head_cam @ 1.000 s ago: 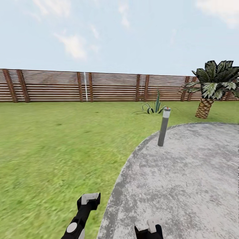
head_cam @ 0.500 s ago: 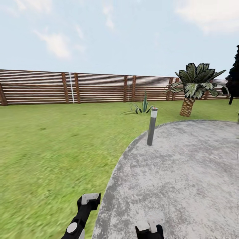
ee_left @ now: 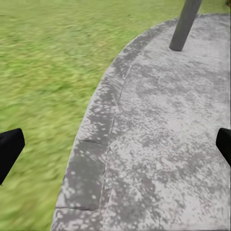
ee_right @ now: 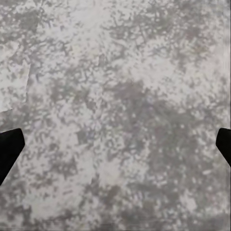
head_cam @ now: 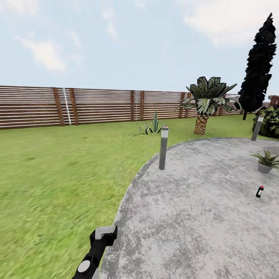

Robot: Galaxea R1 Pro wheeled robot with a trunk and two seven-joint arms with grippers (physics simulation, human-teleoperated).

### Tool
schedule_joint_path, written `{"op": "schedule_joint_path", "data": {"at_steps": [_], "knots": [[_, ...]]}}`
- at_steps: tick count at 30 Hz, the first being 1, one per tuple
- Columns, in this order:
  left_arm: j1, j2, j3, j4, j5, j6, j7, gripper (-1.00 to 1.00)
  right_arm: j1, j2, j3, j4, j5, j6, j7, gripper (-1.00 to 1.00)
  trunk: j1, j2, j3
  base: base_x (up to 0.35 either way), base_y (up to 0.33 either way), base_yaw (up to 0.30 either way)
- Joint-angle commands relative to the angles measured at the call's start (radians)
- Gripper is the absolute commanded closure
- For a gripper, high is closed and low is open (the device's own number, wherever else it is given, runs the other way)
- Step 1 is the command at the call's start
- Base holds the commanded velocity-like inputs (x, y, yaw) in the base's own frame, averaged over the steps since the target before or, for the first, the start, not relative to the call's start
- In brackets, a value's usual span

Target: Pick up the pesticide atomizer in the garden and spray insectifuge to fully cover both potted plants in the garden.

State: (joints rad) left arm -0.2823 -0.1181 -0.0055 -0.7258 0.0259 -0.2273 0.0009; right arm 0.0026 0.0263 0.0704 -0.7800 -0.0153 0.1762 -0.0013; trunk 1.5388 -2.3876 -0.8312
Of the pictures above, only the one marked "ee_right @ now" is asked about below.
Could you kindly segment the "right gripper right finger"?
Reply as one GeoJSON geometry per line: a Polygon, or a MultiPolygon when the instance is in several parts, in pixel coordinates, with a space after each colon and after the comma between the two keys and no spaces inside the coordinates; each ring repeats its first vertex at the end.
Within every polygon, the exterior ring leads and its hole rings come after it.
{"type": "Polygon", "coordinates": [[[218,131],[216,146],[222,153],[226,161],[231,167],[231,130],[220,128],[218,131]]]}

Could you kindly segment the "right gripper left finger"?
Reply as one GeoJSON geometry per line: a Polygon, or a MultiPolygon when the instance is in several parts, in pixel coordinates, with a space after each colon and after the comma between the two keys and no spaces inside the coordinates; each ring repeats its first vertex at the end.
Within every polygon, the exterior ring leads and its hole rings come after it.
{"type": "Polygon", "coordinates": [[[0,133],[0,185],[25,147],[21,128],[0,133]]]}

